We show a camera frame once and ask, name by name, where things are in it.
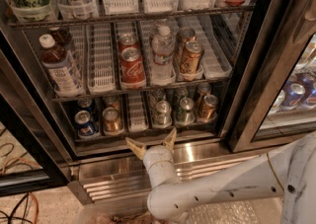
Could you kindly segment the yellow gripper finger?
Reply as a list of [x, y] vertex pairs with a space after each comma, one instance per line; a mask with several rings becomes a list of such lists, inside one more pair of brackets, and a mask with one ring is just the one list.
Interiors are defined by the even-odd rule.
[[170, 131], [170, 133], [163, 140], [163, 142], [162, 142], [163, 146], [166, 147], [171, 152], [173, 152], [174, 151], [176, 137], [177, 137], [177, 129], [173, 128]]
[[129, 137], [125, 139], [128, 148], [135, 154], [135, 156], [142, 160], [146, 154], [146, 145], [139, 141], [133, 140]]

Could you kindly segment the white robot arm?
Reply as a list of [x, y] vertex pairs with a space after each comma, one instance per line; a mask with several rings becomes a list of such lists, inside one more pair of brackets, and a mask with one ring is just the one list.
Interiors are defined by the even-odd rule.
[[177, 131], [148, 148], [129, 137], [129, 149], [149, 175], [149, 212], [158, 219], [183, 222], [202, 204], [281, 196], [281, 224], [316, 222], [316, 133], [212, 175], [183, 182], [177, 175], [173, 149]]

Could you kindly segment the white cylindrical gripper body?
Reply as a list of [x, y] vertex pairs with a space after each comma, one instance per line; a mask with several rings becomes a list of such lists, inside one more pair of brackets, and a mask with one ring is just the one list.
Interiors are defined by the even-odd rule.
[[150, 147], [143, 158], [143, 164], [147, 171], [161, 162], [173, 162], [173, 152], [165, 146], [158, 145]]

